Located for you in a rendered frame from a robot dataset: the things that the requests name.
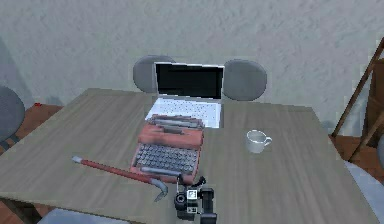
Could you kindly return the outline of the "white cup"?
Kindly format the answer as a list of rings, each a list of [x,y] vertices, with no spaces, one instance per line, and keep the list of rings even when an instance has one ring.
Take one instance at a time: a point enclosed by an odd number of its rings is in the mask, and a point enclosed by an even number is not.
[[[259,130],[250,130],[246,133],[246,148],[252,153],[261,153],[265,147],[272,143],[272,138]]]

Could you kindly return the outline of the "grey round-backed chair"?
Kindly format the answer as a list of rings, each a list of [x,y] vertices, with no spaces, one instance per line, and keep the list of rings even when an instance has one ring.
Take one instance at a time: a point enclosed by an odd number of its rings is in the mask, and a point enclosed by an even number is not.
[[[154,63],[172,62],[174,60],[166,55],[147,55],[140,58],[133,66],[133,81],[137,88],[146,93],[156,93]]]
[[[16,132],[25,118],[25,107],[12,89],[0,85],[0,146],[7,151],[10,146],[7,139],[19,141]]]
[[[267,72],[255,61],[232,59],[224,64],[223,94],[237,101],[253,101],[267,87]]]
[[[377,155],[380,166],[384,169],[384,134],[380,137],[378,141]]]

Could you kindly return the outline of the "red manual typewriter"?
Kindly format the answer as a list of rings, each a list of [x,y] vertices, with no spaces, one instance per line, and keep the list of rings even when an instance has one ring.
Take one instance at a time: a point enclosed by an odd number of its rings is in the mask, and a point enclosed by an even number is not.
[[[192,185],[199,167],[205,125],[191,116],[154,114],[138,135],[130,171],[167,183],[182,176]]]

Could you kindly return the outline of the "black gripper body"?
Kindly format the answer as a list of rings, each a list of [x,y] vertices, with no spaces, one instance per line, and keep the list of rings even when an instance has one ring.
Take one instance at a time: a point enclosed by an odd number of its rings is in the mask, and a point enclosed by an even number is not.
[[[174,198],[177,217],[185,221],[193,221],[196,213],[196,201],[188,200],[185,192],[179,192]]]

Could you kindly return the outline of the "white open laptop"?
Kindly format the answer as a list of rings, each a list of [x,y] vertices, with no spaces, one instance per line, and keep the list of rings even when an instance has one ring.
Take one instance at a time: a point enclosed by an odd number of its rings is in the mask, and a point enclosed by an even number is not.
[[[146,115],[188,116],[208,128],[221,120],[223,65],[154,63],[157,99]]]

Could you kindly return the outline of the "brown wooden shelf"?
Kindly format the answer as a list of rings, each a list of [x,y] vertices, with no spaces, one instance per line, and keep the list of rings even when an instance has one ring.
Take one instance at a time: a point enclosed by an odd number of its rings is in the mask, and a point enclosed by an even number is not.
[[[381,58],[383,52],[384,36],[381,38],[374,55],[331,134],[332,138],[335,139],[368,78],[371,77],[362,136],[358,146],[347,156],[349,162],[370,142],[377,145],[378,139],[384,134],[384,57]]]

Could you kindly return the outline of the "grey wooden table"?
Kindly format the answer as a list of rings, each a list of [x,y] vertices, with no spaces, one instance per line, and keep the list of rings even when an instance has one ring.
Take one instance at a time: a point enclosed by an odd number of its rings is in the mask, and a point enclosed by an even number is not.
[[[173,197],[76,164],[73,156],[126,169],[156,98],[88,89],[0,155],[0,197],[123,219],[181,224]],[[246,133],[272,138],[261,153]],[[206,129],[199,172],[215,191],[218,224],[379,224],[309,107],[225,101]]]

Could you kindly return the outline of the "red crowbar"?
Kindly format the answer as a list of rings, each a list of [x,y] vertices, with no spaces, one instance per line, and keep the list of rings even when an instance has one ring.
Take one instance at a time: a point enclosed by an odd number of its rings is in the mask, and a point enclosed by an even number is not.
[[[122,170],[119,168],[115,168],[112,166],[107,166],[107,165],[100,164],[100,163],[97,163],[97,162],[94,162],[91,160],[86,160],[86,159],[83,159],[79,156],[73,156],[72,161],[75,163],[78,163],[78,164],[82,164],[82,165],[91,167],[91,168],[95,168],[95,169],[99,169],[99,170],[108,172],[111,174],[119,175],[119,176],[122,176],[122,177],[125,177],[128,179],[133,179],[133,180],[136,180],[139,182],[153,185],[160,190],[160,193],[155,198],[155,202],[160,201],[162,198],[164,198],[168,194],[168,187],[165,185],[164,182],[162,182],[158,179],[151,178],[149,176],[145,176],[145,175],[141,175],[141,174],[132,173],[132,172]]]

